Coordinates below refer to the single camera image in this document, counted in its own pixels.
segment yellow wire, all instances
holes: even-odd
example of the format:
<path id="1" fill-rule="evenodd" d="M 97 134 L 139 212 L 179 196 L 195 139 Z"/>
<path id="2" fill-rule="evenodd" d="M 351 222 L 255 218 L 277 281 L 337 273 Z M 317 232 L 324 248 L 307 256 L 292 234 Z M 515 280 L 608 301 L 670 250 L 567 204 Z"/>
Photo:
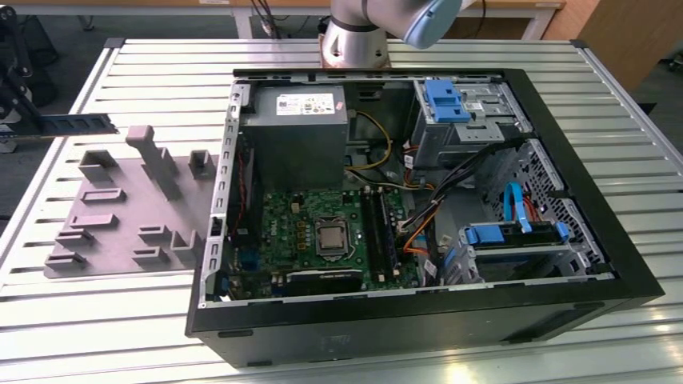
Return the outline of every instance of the yellow wire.
<path id="1" fill-rule="evenodd" d="M 384 135 L 384 138 L 387 139 L 387 152 L 384 153 L 384 157 L 379 162 L 373 162 L 372 164 L 368 164 L 365 166 L 347 166 L 347 170 L 371 170 L 376 166 L 380 166 L 387 160 L 388 157 L 392 155 L 392 139 L 388 137 L 388 132 L 384 129 L 384 126 L 379 123 L 377 120 L 372 116 L 369 116 L 365 112 L 356 111 L 357 114 L 367 117 L 367 119 L 375 124 L 375 126 L 380 129 L 381 134 Z"/>

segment floor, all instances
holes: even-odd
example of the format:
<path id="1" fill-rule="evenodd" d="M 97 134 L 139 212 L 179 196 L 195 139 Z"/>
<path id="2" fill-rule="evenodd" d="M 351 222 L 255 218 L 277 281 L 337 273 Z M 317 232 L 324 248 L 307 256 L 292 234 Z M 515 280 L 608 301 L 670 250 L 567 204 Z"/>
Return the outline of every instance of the floor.
<path id="1" fill-rule="evenodd" d="M 47 68 L 59 95 L 53 103 L 40 108 L 44 114 L 64 114 L 69 111 L 107 38 L 237 37 L 232 18 L 223 16 L 101 16 L 95 18 L 96 27 L 89 32 L 81 31 L 75 17 L 44 16 L 40 20 L 60 53 L 60 60 Z M 292 37 L 315 38 L 317 35 L 315 17 L 292 16 L 279 25 L 284 34 Z M 265 38 L 264 32 L 256 27 L 255 37 Z M 658 66 L 632 96 L 638 102 L 658 103 L 651 118 L 676 148 L 683 150 L 683 72 L 671 73 L 664 65 Z M 0 233 L 49 144 L 49 139 L 23 141 L 15 153 L 0 154 L 0 175 L 5 181 L 0 187 Z"/>

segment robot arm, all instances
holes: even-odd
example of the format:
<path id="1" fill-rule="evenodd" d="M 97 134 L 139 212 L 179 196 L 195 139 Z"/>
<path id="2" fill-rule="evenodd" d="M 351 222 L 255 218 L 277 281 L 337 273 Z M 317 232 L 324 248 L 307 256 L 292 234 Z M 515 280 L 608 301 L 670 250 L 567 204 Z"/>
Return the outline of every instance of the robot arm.
<path id="1" fill-rule="evenodd" d="M 325 64 L 383 67 L 388 63 L 385 32 L 415 48 L 428 48 L 448 31 L 460 8 L 461 0 L 332 0 L 323 40 Z"/>

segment table surface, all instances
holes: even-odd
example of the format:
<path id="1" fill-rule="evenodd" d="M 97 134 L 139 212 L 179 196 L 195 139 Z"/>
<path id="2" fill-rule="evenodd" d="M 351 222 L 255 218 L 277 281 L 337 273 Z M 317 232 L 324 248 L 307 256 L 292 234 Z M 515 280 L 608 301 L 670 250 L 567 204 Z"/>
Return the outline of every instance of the table surface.
<path id="1" fill-rule="evenodd" d="M 80 184 L 83 152 L 105 148 L 116 158 L 137 156 L 123 128 L 120 135 L 55 140 L 0 238 L 0 381 L 680 382 L 683 162 L 651 121 L 591 52 L 565 42 L 389 47 L 395 67 L 527 70 L 667 295 L 548 342 L 237 371 L 184 336 L 189 271 L 56 281 L 43 276 Z M 119 127 L 153 125 L 172 155 L 196 149 L 216 154 L 231 73 L 245 66 L 317 67 L 317 44 L 129 40 L 104 50 L 72 112 L 107 112 Z"/>
<path id="2" fill-rule="evenodd" d="M 204 2 L 201 0 L 27 0 L 17 2 L 17 5 L 64 5 L 64 6 L 252 6 L 251 0 L 223 0 L 224 2 Z M 487 7 L 491 8 L 549 8 L 564 7 L 565 0 L 487 0 Z M 271 6 L 324 6 L 329 7 L 331 0 L 268 0 Z M 480 7 L 481 0 L 472 4 Z"/>

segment power supply label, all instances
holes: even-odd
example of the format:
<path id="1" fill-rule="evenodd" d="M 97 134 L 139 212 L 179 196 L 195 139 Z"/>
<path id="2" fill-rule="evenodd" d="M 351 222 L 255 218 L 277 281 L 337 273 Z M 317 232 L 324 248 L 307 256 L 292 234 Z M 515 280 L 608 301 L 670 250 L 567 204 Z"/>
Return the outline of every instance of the power supply label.
<path id="1" fill-rule="evenodd" d="M 277 116 L 333 114 L 332 94 L 281 94 L 277 96 Z"/>

